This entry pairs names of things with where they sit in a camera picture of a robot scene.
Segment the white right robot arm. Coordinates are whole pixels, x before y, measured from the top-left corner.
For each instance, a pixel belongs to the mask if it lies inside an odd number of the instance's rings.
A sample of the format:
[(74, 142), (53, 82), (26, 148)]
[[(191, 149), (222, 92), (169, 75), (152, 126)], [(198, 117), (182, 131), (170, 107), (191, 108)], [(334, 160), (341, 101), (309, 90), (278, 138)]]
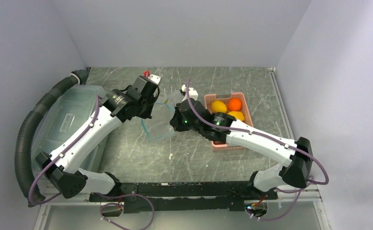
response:
[(275, 160), (276, 166), (251, 176), (247, 192), (253, 199), (280, 185), (304, 189), (310, 183), (313, 160), (309, 140), (305, 138), (295, 141), (271, 135), (231, 115), (210, 113), (194, 99), (176, 104), (170, 125), (176, 132), (193, 130), (209, 141), (241, 146)]

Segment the orange fruit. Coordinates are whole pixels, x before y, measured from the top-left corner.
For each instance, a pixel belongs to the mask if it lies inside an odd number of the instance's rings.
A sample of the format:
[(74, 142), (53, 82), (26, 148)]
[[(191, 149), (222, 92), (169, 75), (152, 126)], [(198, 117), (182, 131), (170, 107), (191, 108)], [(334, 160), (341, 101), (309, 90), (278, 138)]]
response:
[(243, 106), (243, 102), (239, 98), (231, 98), (227, 104), (227, 108), (230, 112), (233, 112), (233, 111), (239, 112), (241, 111), (242, 106)]

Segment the yellow mango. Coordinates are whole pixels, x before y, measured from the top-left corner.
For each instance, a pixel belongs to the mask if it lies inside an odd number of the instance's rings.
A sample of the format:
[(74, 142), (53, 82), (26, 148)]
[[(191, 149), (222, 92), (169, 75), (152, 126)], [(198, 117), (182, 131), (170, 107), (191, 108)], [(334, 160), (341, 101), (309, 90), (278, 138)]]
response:
[(211, 103), (211, 109), (214, 113), (227, 113), (227, 105), (219, 100), (213, 101)]

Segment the clear zip top bag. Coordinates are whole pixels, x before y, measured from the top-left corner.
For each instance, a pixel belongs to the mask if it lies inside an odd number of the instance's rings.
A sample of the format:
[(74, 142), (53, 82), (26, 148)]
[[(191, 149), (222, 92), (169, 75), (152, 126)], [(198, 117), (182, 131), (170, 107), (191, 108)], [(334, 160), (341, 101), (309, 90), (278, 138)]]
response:
[(174, 128), (169, 124), (175, 114), (175, 105), (181, 102), (184, 95), (179, 89), (160, 94), (152, 109), (151, 119), (141, 119), (141, 127), (149, 142), (160, 141), (174, 136)]

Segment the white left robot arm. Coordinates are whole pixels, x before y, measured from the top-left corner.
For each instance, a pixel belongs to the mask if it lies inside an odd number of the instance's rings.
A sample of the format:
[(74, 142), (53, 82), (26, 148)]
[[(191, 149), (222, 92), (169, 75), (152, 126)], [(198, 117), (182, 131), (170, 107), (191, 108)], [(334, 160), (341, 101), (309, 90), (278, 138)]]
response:
[(101, 193), (108, 201), (120, 197), (120, 181), (114, 175), (85, 170), (82, 163), (109, 133), (124, 122), (134, 117), (151, 118), (161, 80), (154, 74), (138, 76), (126, 89), (108, 91), (102, 99), (97, 99), (95, 111), (70, 138), (50, 154), (37, 155), (42, 174), (59, 194), (66, 199), (93, 192)]

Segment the yellow bell pepper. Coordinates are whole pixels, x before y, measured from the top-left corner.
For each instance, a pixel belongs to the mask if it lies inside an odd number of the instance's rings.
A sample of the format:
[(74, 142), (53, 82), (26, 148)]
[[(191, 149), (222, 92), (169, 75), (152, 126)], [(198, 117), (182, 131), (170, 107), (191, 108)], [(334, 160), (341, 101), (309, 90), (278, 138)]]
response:
[(242, 113), (242, 112), (240, 112), (240, 111), (230, 111), (229, 113), (228, 113), (228, 115), (231, 115), (231, 116), (233, 116), (234, 118), (236, 118), (236, 119), (238, 119), (238, 120), (240, 120), (240, 121), (245, 121), (245, 116), (244, 116), (244, 114)]

